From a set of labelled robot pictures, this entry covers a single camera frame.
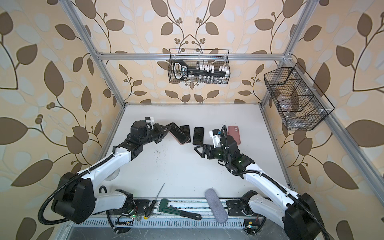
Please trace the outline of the blue phone black screen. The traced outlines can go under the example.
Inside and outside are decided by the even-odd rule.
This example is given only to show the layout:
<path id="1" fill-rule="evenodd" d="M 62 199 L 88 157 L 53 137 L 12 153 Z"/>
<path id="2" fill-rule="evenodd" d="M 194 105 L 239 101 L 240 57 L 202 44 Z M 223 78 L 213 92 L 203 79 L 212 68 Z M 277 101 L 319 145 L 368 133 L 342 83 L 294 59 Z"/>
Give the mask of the blue phone black screen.
<path id="1" fill-rule="evenodd" d="M 193 145 L 200 146 L 204 144 L 204 128 L 203 127 L 195 127 L 194 135 L 193 135 Z"/>

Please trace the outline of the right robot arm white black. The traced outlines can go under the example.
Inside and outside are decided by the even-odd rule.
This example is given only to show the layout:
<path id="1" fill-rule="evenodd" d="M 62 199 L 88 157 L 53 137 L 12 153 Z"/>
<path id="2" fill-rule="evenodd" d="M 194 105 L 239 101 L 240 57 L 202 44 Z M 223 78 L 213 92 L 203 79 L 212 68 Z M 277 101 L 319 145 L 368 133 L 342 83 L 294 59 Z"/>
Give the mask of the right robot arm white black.
<path id="1" fill-rule="evenodd" d="M 307 193 L 299 194 L 280 184 L 254 160 L 242 154 L 231 136 L 213 136 L 212 145 L 200 145 L 195 151 L 209 160 L 218 160 L 236 177 L 253 184 L 264 197 L 251 192 L 245 203 L 248 210 L 260 214 L 284 229 L 291 240 L 314 240 L 319 234 L 329 240 L 315 200 Z"/>

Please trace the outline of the pink phone case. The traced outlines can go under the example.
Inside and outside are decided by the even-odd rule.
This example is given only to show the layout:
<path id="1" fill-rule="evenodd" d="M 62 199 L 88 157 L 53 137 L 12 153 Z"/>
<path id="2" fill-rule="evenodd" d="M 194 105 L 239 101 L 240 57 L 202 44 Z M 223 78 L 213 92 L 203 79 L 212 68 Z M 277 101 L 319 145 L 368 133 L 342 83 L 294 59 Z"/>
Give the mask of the pink phone case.
<path id="1" fill-rule="evenodd" d="M 228 126 L 228 135 L 232 136 L 238 145 L 241 144 L 240 130 L 238 126 Z"/>

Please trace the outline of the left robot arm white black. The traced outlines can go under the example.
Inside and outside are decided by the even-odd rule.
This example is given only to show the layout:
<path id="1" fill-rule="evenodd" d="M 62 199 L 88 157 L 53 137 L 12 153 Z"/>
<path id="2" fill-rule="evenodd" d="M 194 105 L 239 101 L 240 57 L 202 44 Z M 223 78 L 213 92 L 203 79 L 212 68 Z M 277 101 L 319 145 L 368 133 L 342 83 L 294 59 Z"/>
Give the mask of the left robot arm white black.
<path id="1" fill-rule="evenodd" d="M 160 143 L 171 126 L 162 126 L 153 118 L 135 121 L 127 138 L 105 158 L 75 174 L 64 174 L 57 189 L 43 202 L 38 221 L 43 225 L 57 225 L 71 221 L 85 222 L 90 216 L 113 209 L 122 209 L 128 192 L 116 190 L 97 193 L 97 188 L 120 167 L 135 159 L 149 143 Z"/>

